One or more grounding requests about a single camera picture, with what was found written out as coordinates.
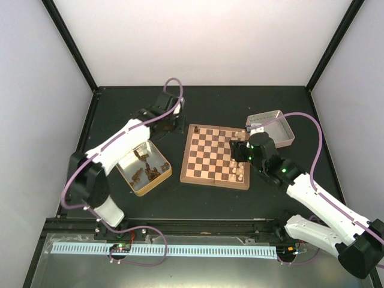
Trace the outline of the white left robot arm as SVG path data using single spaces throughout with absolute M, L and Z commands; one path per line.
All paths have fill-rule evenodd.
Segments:
M 107 176 L 129 152 L 159 132 L 180 130 L 183 96 L 162 92 L 156 102 L 138 110 L 114 135 L 87 152 L 75 152 L 68 165 L 69 179 L 61 195 L 66 209 L 88 207 L 107 224 L 115 239 L 128 235 L 124 212 L 110 195 Z

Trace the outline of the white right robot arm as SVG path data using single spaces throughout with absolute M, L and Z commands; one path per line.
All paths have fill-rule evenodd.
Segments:
M 383 221 L 367 219 L 349 209 L 312 181 L 310 174 L 278 153 L 268 133 L 252 134 L 248 140 L 229 142 L 231 158 L 247 162 L 271 185 L 303 204 L 322 224 L 300 215 L 273 226 L 274 238 L 308 242 L 335 256 L 342 267 L 364 279 L 383 259 Z

